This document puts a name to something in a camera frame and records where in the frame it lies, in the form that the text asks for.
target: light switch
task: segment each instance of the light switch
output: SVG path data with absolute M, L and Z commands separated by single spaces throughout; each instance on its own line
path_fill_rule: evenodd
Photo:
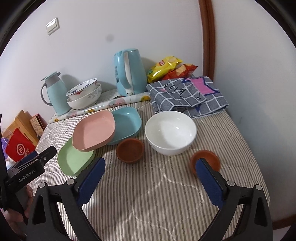
M 46 31 L 48 35 L 51 35 L 53 32 L 57 31 L 59 29 L 59 20 L 58 18 L 55 18 L 51 20 L 47 25 L 46 25 Z

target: white wall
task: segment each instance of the white wall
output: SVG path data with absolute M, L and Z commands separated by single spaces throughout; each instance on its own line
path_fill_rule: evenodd
M 60 29 L 45 25 L 58 17 Z M 103 90 L 115 88 L 113 54 L 138 48 L 146 69 L 175 55 L 199 65 L 203 48 L 196 0 L 47 0 L 17 30 L 0 57 L 3 127 L 20 110 L 54 114 L 40 98 L 41 80 L 54 71 L 70 88 L 97 77 Z
M 281 239 L 285 236 L 285 234 L 287 233 L 287 231 L 289 230 L 290 227 L 291 226 L 274 230 L 273 231 L 273 235 L 274 235 L 273 241 L 281 241 Z
M 254 0 L 212 0 L 215 84 L 251 148 L 271 197 L 271 215 L 296 213 L 296 49 Z

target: white bowl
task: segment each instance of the white bowl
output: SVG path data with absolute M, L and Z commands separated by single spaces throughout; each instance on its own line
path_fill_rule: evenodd
M 181 112 L 164 111 L 147 121 L 145 135 L 154 150 L 174 156 L 190 147 L 196 137 L 196 125 Z
M 66 94 L 71 100 L 77 100 L 83 96 L 86 96 L 93 92 L 96 89 L 97 79 L 87 80 L 71 90 L 69 90 Z
M 97 102 L 102 93 L 101 84 L 96 85 L 96 89 L 88 95 L 85 95 L 77 100 L 67 99 L 68 105 L 76 110 L 85 109 L 86 107 L 92 106 Z

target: brown clay dish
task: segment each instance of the brown clay dish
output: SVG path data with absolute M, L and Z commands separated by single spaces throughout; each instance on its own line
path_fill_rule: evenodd
M 214 171 L 218 172 L 220 170 L 221 165 L 220 165 L 219 158 L 211 151 L 201 150 L 194 153 L 190 159 L 190 169 L 194 175 L 196 175 L 196 170 L 195 170 L 196 161 L 200 158 L 206 159 L 206 161 L 209 163 L 209 165 Z
M 138 162 L 144 154 L 144 144 L 136 138 L 128 138 L 120 142 L 116 148 L 119 160 L 128 164 Z

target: quilted bedding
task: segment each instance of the quilted bedding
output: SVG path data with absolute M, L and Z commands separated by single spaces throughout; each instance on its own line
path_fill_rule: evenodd
M 210 150 L 220 158 L 220 173 L 226 180 L 245 187 L 260 184 L 270 203 L 256 160 L 226 111 L 194 119 L 197 136 L 190 149 L 177 156 L 164 156 L 152 149 L 145 138 L 145 123 L 154 114 L 149 101 L 125 106 L 136 108 L 142 118 L 137 138 L 143 141 L 145 153 L 140 162 L 128 165 L 116 157 L 116 146 L 96 150 L 96 156 L 106 160 L 106 170 L 91 200 L 82 209 L 103 241 L 198 240 L 218 211 L 189 168 L 190 157 L 199 150 Z M 59 151 L 72 137 L 76 124 L 91 114 L 49 124 L 37 152 L 51 145 Z M 34 191 L 40 182 L 58 185 L 69 178 L 60 170 L 57 157 L 45 169 L 30 184 Z M 69 237 L 76 240 L 62 204 L 59 209 Z M 241 209 L 238 206 L 225 237 L 233 233 Z

